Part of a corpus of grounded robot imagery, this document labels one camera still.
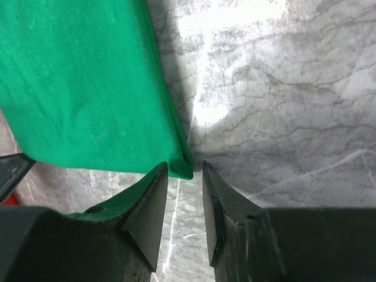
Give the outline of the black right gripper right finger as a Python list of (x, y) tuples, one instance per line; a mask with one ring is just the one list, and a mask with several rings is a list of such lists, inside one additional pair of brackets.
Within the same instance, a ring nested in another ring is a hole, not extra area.
[(262, 208), (203, 163), (216, 281), (374, 281), (375, 209)]

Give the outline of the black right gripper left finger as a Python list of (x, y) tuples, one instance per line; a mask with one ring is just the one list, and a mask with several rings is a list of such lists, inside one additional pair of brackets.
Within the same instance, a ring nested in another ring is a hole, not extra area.
[(160, 163), (83, 213), (1, 208), (2, 281), (149, 281), (156, 271), (168, 186)]

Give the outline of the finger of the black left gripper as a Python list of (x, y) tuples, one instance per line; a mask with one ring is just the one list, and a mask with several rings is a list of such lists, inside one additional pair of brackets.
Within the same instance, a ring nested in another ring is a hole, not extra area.
[(5, 202), (17, 185), (36, 163), (24, 153), (1, 156), (1, 203)]

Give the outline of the green t-shirt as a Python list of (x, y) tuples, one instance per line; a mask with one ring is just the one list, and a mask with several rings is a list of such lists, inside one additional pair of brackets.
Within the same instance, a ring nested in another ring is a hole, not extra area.
[(193, 177), (145, 1), (2, 1), (1, 110), (36, 161)]

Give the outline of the red plastic tray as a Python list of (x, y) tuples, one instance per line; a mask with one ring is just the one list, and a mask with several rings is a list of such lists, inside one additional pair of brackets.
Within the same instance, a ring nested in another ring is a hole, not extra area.
[(14, 193), (1, 196), (1, 206), (19, 206), (19, 202)]

